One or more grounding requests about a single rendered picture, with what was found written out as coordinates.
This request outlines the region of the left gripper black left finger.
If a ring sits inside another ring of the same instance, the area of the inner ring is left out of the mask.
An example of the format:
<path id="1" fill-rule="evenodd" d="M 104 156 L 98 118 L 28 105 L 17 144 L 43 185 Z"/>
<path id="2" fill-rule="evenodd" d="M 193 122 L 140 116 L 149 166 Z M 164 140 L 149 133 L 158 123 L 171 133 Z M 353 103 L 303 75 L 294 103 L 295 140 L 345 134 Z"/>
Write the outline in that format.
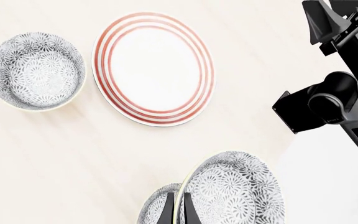
<path id="1" fill-rule="evenodd" d="M 167 194 L 164 208 L 158 220 L 158 224 L 172 224 L 173 223 L 173 211 L 175 204 L 175 196 L 173 192 Z"/>

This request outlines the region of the large grey floral patterned bowl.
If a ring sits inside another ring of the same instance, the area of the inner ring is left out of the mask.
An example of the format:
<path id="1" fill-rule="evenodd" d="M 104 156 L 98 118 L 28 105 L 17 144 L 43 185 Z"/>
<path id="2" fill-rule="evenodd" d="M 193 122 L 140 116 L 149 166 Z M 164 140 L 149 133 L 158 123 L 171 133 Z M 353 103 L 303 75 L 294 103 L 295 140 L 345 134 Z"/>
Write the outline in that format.
<path id="1" fill-rule="evenodd" d="M 280 186 L 258 157 L 226 151 L 195 167 L 179 189 L 173 224 L 185 224 L 189 193 L 201 224 L 285 224 Z"/>

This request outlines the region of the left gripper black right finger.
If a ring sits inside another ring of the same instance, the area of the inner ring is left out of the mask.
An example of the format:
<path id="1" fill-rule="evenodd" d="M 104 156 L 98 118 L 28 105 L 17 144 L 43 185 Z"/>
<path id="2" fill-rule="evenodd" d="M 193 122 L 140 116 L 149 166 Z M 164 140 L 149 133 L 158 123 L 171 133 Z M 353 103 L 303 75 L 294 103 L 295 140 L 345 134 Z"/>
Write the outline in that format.
<path id="1" fill-rule="evenodd" d="M 186 192 L 183 196 L 184 224 L 201 224 L 198 214 L 193 205 L 191 194 Z"/>

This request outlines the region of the white plate with red rings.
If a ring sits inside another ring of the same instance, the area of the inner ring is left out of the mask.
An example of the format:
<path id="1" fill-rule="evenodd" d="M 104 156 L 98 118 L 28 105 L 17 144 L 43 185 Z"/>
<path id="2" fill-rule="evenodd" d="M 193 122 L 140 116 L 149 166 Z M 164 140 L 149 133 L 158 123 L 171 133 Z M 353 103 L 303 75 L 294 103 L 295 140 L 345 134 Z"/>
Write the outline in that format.
<path id="1" fill-rule="evenodd" d="M 128 14 L 107 26 L 94 42 L 91 66 L 105 100 L 147 126 L 191 121 L 216 84 L 204 42 L 184 23 L 156 12 Z"/>

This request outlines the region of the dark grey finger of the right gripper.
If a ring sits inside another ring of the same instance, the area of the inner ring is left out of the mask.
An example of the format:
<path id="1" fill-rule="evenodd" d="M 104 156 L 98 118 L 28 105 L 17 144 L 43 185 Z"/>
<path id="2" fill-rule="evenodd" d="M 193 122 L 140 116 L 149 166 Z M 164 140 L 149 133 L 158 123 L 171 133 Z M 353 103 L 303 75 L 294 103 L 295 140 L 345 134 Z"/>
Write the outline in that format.
<path id="1" fill-rule="evenodd" d="M 358 0 L 330 0 L 331 9 L 341 17 L 358 13 Z"/>
<path id="2" fill-rule="evenodd" d="M 334 12 L 323 0 L 304 0 L 302 6 L 310 30 L 310 44 L 324 43 L 343 33 L 351 22 Z"/>

